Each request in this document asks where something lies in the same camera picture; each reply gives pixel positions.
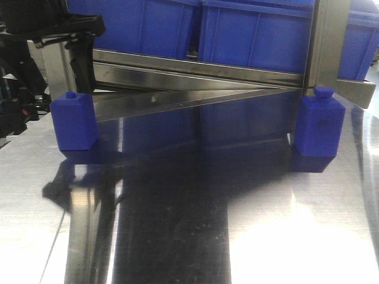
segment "metal plate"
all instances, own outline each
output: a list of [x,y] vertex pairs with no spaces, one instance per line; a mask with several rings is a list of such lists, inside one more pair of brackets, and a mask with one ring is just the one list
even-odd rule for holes
[[379,121],[338,97],[338,156],[304,160],[299,96],[102,121],[90,151],[45,117],[0,150],[3,279],[39,281],[67,210],[43,283],[377,283]]

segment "metal bar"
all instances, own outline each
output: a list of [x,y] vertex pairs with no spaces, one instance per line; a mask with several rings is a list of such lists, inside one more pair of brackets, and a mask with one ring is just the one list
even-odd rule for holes
[[217,78],[244,80],[298,88],[302,87],[303,84],[302,74],[250,69],[246,67],[168,59],[97,49],[94,50],[94,62],[95,64],[100,62],[111,63],[169,72],[186,73],[187,75],[212,76]]
[[67,91],[76,90],[75,77],[70,66],[70,55],[64,45],[65,43],[52,44],[42,49],[52,100]]
[[336,87],[351,0],[317,0],[304,88]]
[[338,79],[335,85],[336,92],[345,99],[359,105],[361,108],[368,108],[372,95],[375,92],[376,84],[369,81],[354,81]]
[[108,63],[94,64],[99,85],[167,91],[282,89],[283,86],[143,69]]
[[284,95],[295,89],[257,89],[239,91],[178,91],[152,92],[137,95],[122,95],[105,99],[94,96],[95,113],[98,121],[113,120],[120,117],[133,117],[174,109],[197,107],[205,104],[234,101],[237,99],[268,96],[278,93]]

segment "blue storage box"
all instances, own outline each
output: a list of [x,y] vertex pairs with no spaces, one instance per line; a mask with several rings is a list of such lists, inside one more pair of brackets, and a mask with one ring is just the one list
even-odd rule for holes
[[[264,2],[267,4],[289,3],[289,4],[314,5],[314,0],[224,0],[224,1],[240,2],[240,3],[244,2],[244,3],[250,3],[250,4],[252,4],[253,2]],[[377,7],[372,0],[351,0],[350,10],[377,14],[375,12],[375,10],[377,10]]]
[[379,15],[351,12],[339,66],[339,77],[364,80],[379,45]]
[[95,47],[183,59],[199,0],[68,0],[71,13],[101,14]]
[[204,0],[199,59],[304,73],[311,11]]
[[[288,3],[285,0],[221,0],[226,2],[236,2],[241,4],[254,4],[259,6],[274,7],[274,8],[290,8],[295,10],[304,10],[304,11],[313,11],[313,5],[308,4],[309,1],[304,0],[304,3],[301,0],[297,2]],[[195,47],[198,47],[200,42],[201,34],[201,16],[203,13],[203,8],[199,7],[195,11],[194,17],[194,30],[192,31],[191,44]]]

